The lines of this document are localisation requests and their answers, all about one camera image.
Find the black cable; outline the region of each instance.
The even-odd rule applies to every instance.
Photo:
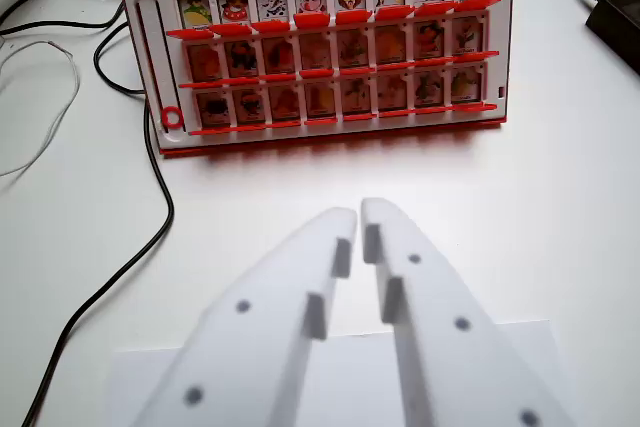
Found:
[[[14,2],[7,10],[5,10],[2,15],[0,15],[0,25],[4,23],[7,18],[16,11],[21,5],[25,4],[29,0],[17,0]],[[118,17],[124,11],[124,5],[120,4],[118,9],[116,10],[115,15],[107,20],[106,22],[101,22],[98,24],[86,23],[86,22],[71,22],[68,20],[41,20],[38,22],[29,22],[22,25],[17,25],[15,27],[10,27],[8,29],[0,30],[0,35],[9,35],[14,34],[16,32],[21,32],[27,29],[33,29],[35,27],[46,27],[46,26],[61,26],[61,27],[78,27],[81,29],[106,29],[111,27],[116,23]]]
[[[124,29],[128,25],[129,25],[128,22],[123,22],[118,27],[116,27],[111,32],[109,32],[109,35],[107,35],[104,38],[104,40],[100,43],[96,51],[93,53],[93,66],[96,68],[96,72],[98,72],[98,75],[100,76],[100,78],[104,80],[109,87],[116,89],[118,92],[122,92],[123,94],[127,94],[127,95],[144,94],[144,90],[142,89],[129,89],[127,87],[124,87],[114,82],[113,80],[111,80],[109,77],[106,76],[106,74],[102,71],[102,68],[100,67],[100,57],[102,56],[102,49],[105,48],[105,46],[111,41],[111,39],[113,39],[116,36],[118,32],[120,32],[122,29]]]
[[[105,40],[107,42],[111,40],[114,37],[115,33],[119,32],[122,28],[123,26],[119,26],[117,29],[111,32],[109,36],[107,36],[107,39]],[[105,41],[101,42],[98,48],[96,49],[96,53],[94,54],[94,64],[96,65],[97,69],[99,69],[99,67],[95,63],[96,59],[97,60],[100,59],[100,54],[102,52],[102,49],[107,44],[107,42]],[[102,72],[101,70],[99,70],[98,72],[100,73],[100,76],[103,79],[105,79],[105,81],[109,80],[106,78],[104,73],[101,73]],[[116,90],[126,94],[144,93],[144,91],[122,87],[121,85],[116,84],[111,80],[109,80],[107,83],[109,84],[109,86],[114,87]],[[51,359],[49,360],[47,369],[45,370],[44,376],[42,377],[42,381],[40,382],[40,386],[38,387],[38,391],[33,399],[33,402],[31,403],[31,407],[29,408],[29,411],[27,412],[24,422],[22,423],[22,427],[33,426],[34,421],[36,420],[38,413],[42,408],[42,404],[47,395],[47,391],[49,390],[49,386],[51,385],[51,381],[53,379],[53,374],[56,370],[58,362],[60,361],[62,352],[64,351],[69,335],[71,334],[71,331],[73,330],[73,327],[75,326],[75,324],[84,315],[84,313],[87,312],[87,310],[89,310],[91,306],[95,304],[111,287],[113,287],[115,283],[118,282],[118,280],[136,264],[136,262],[138,262],[147,252],[149,252],[149,250],[171,228],[171,224],[173,223],[173,219],[175,217],[175,206],[173,204],[173,199],[171,198],[171,193],[169,192],[169,189],[167,188],[167,184],[165,183],[164,178],[162,177],[162,173],[160,172],[160,168],[158,167],[158,161],[156,160],[155,154],[153,152],[153,146],[151,145],[151,134],[149,132],[150,117],[151,117],[151,110],[149,108],[149,101],[145,100],[144,121],[143,121],[144,145],[147,149],[147,155],[149,156],[149,162],[151,163],[151,168],[153,169],[153,173],[156,176],[158,185],[160,186],[160,189],[162,190],[162,194],[164,195],[164,198],[167,202],[167,218],[165,219],[160,229],[151,238],[151,240],[149,240],[149,242],[147,242],[146,245],[142,247],[142,249],[140,249],[136,255],[134,255],[115,274],[113,274],[113,276],[111,276],[111,278],[109,278],[109,280],[107,280],[107,282],[105,282],[105,284],[102,287],[100,287],[100,289],[98,289],[96,293],[94,293],[91,297],[89,297],[89,299],[84,304],[82,304],[80,308],[76,310],[74,314],[71,316],[71,318],[67,321],[66,325],[64,326],[64,329],[62,330],[62,333],[58,337],[58,341],[56,342],[56,345],[53,349],[53,353],[51,354]]]

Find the table surface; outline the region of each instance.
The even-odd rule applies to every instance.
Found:
[[[103,21],[117,3],[33,0],[3,27]],[[509,121],[500,128],[161,159],[173,228],[80,322],[39,425],[102,425],[115,351],[180,346],[200,312],[300,224],[380,196],[415,219],[496,322],[552,321],[581,425],[635,426],[640,78],[585,27],[591,5],[513,0]],[[94,72],[104,35],[32,30],[0,50],[4,58],[51,39],[82,76],[47,152],[21,177],[0,180],[0,425],[22,421],[64,323],[166,215],[142,102]],[[104,68],[138,87],[131,43],[120,38]],[[0,170],[36,150],[72,87],[64,57],[46,46],[5,67]],[[330,333],[386,329],[374,271],[356,256]]]

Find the guess who game board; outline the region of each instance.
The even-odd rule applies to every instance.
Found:
[[[506,120],[511,0],[125,0],[162,152]]]

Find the wire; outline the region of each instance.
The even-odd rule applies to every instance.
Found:
[[[111,40],[115,36],[115,34],[118,33],[120,30],[122,30],[123,28],[124,26],[118,26],[118,28],[114,29],[114,31],[107,36],[107,39]],[[100,45],[98,45],[98,48],[96,49],[96,53],[94,54],[94,65],[97,65],[95,63],[95,59],[98,59],[98,60],[100,59],[102,49],[104,49],[104,47],[107,45],[108,40],[107,42],[103,41],[100,43]],[[104,73],[101,74],[101,77],[103,78],[103,80],[107,79]],[[107,80],[109,80],[108,82],[109,86],[115,88],[120,92],[123,92],[126,94],[144,93],[144,91],[142,90],[128,89],[126,87],[121,86],[120,84],[117,84],[111,81],[110,79],[107,79]],[[73,330],[73,327],[76,325],[78,320],[80,320],[80,318],[85,314],[85,312],[87,312],[87,310],[89,310],[92,305],[94,305],[105,293],[107,293],[107,291],[109,291],[109,289],[111,289],[111,287],[113,287],[123,275],[125,275],[142,257],[144,257],[144,255],[147,252],[149,252],[149,250],[151,250],[151,248],[154,245],[156,245],[162,237],[164,237],[164,235],[169,231],[169,229],[171,228],[171,225],[173,224],[173,219],[175,218],[175,206],[173,204],[173,199],[171,198],[171,192],[169,192],[169,188],[167,187],[167,184],[165,183],[164,178],[162,177],[162,172],[160,172],[160,168],[158,167],[158,161],[153,152],[153,146],[151,145],[151,134],[149,130],[150,118],[151,118],[151,109],[149,107],[149,101],[145,99],[144,119],[143,119],[144,145],[145,145],[145,148],[147,149],[147,155],[149,157],[149,162],[151,163],[151,168],[153,169],[153,173],[156,176],[156,180],[158,181],[160,190],[162,190],[162,194],[164,195],[165,201],[167,203],[167,217],[164,223],[162,224],[162,226],[160,227],[160,229],[158,229],[158,231],[149,240],[149,242],[147,242],[145,246],[138,251],[137,254],[135,254],[115,274],[113,274],[109,278],[109,280],[107,280],[102,285],[102,287],[100,287],[91,297],[89,297],[89,299],[87,299],[87,301],[84,304],[82,304],[80,308],[76,310],[74,314],[71,316],[71,318],[67,321],[66,325],[64,326],[64,329],[62,330],[62,333],[58,337],[58,341],[56,342],[56,345],[53,349],[53,353],[51,354],[51,358],[47,365],[47,369],[45,370],[45,373],[42,377],[42,381],[40,382],[40,386],[38,387],[38,391],[36,392],[33,402],[31,403],[31,407],[29,408],[29,411],[25,416],[25,419],[22,423],[22,427],[33,426],[38,416],[38,413],[42,408],[42,404],[44,403],[44,399],[47,395],[47,391],[49,390],[49,386],[51,385],[51,381],[53,380],[53,374],[56,370],[58,362],[60,361],[60,358],[62,357],[62,352],[64,351],[67,340],[69,339],[69,335],[71,334],[71,331]]]
[[[0,15],[0,25],[2,25],[4,21],[7,20],[7,18],[13,12],[15,12],[21,5],[25,4],[28,1],[29,0],[17,0],[16,2],[14,2],[13,5],[11,5],[7,10],[5,10],[2,13],[2,15]],[[118,17],[120,17],[123,11],[124,11],[124,5],[121,3],[118,6],[114,16],[111,19],[107,20],[106,22],[91,24],[91,23],[85,23],[85,22],[71,22],[67,20],[42,20],[38,22],[29,22],[27,24],[22,24],[22,25],[8,28],[8,29],[0,30],[0,35],[9,35],[9,34],[14,34],[16,32],[21,32],[23,30],[33,29],[36,27],[46,27],[46,26],[78,27],[82,29],[106,29],[116,23],[116,21],[118,20]]]
[[[120,17],[123,11],[124,11],[124,4],[120,3],[118,8],[116,9],[116,13],[113,14],[113,17],[111,17],[106,22],[101,22],[99,24],[92,24],[92,23],[86,23],[86,22],[71,22],[68,20],[40,20],[38,22],[29,22],[27,24],[18,25],[16,27],[10,27],[8,29],[0,30],[0,35],[15,34],[16,32],[22,32],[23,30],[34,29],[36,27],[53,26],[53,25],[60,26],[60,27],[77,27],[80,29],[106,29],[116,23],[116,20],[118,20],[118,17]]]
[[[47,150],[47,147],[49,147],[49,144],[51,143],[56,133],[58,132],[58,127],[60,127],[60,124],[62,123],[62,120],[64,119],[65,114],[67,113],[67,111],[69,110],[69,107],[71,107],[71,104],[73,103],[76,96],[78,95],[78,90],[80,90],[80,74],[78,73],[78,68],[76,66],[76,63],[73,61],[73,55],[71,55],[70,52],[60,47],[58,44],[55,44],[54,42],[51,42],[49,40],[38,40],[35,42],[31,42],[27,45],[23,45],[19,49],[14,50],[6,59],[2,61],[2,63],[0,63],[0,72],[2,72],[2,67],[4,67],[4,65],[7,63],[9,59],[11,59],[16,54],[22,52],[23,50],[28,49],[29,47],[33,47],[34,45],[37,45],[37,44],[48,44],[52,47],[55,47],[67,57],[67,59],[69,60],[69,63],[71,64],[71,67],[73,68],[75,87],[73,88],[73,93],[71,94],[71,97],[69,98],[67,103],[64,105],[64,107],[62,107],[60,112],[58,112],[58,114],[55,116],[55,118],[53,119],[53,122],[51,122],[51,125],[49,126],[49,130],[47,130],[47,133],[44,136],[44,141],[42,142],[42,145],[40,146],[36,154],[31,158],[31,160],[25,162],[24,164],[18,167],[14,167],[12,169],[6,170],[4,172],[0,172],[0,177],[13,174],[14,172],[18,172],[23,169],[28,169],[35,163],[36,160],[40,158],[42,153],[45,150]]]
[[[113,39],[116,36],[118,32],[120,32],[122,29],[124,29],[128,25],[129,25],[128,22],[124,22],[120,24],[118,27],[113,29],[109,33],[109,35],[107,35],[104,38],[104,40],[100,43],[100,45],[98,45],[98,48],[93,53],[93,66],[96,68],[96,72],[98,72],[98,75],[100,76],[100,78],[104,80],[105,83],[112,89],[115,89],[118,92],[122,92],[123,94],[127,94],[127,95],[144,94],[144,90],[142,89],[129,89],[127,87],[124,87],[114,82],[113,80],[111,80],[109,77],[106,76],[106,74],[102,71],[102,68],[100,67],[100,57],[102,56],[102,49],[105,48],[105,46],[111,41],[111,39]]]

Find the white cable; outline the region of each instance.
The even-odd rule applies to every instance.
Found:
[[[6,59],[4,59],[2,61],[2,63],[0,63],[0,73],[2,73],[2,68],[4,67],[4,64],[6,64],[7,61],[11,57],[16,55],[18,52],[22,52],[24,49],[27,49],[27,48],[32,47],[32,46],[37,45],[37,44],[49,44],[50,46],[55,47],[56,49],[58,49],[60,52],[62,52],[67,57],[67,60],[69,60],[69,63],[71,64],[71,67],[73,68],[73,75],[75,77],[75,87],[73,88],[73,94],[71,94],[71,98],[67,101],[67,103],[62,108],[62,110],[60,110],[60,112],[58,112],[58,115],[56,115],[56,117],[53,119],[53,122],[49,126],[49,130],[47,130],[47,134],[45,135],[44,141],[42,142],[42,145],[40,146],[40,149],[38,149],[38,152],[36,152],[36,154],[31,158],[31,160],[29,160],[25,164],[23,164],[23,165],[21,165],[19,167],[15,167],[15,168],[13,168],[11,170],[7,170],[5,172],[0,172],[0,177],[3,177],[5,175],[9,175],[9,174],[13,174],[14,172],[18,172],[19,170],[28,169],[29,167],[31,167],[31,165],[33,165],[33,163],[36,160],[38,160],[38,158],[42,155],[42,153],[45,150],[47,150],[47,147],[49,147],[49,144],[51,143],[51,141],[53,140],[53,138],[56,135],[56,132],[58,131],[58,127],[60,127],[60,124],[62,123],[62,119],[64,118],[64,115],[67,113],[67,110],[69,110],[69,107],[71,107],[71,104],[75,100],[76,95],[78,95],[78,90],[80,90],[80,74],[78,73],[78,68],[76,66],[76,63],[73,61],[73,55],[71,55],[70,52],[66,51],[65,49],[60,47],[58,44],[56,44],[55,42],[52,42],[50,40],[38,40],[36,42],[31,42],[30,44],[23,45],[19,49],[16,49]]]

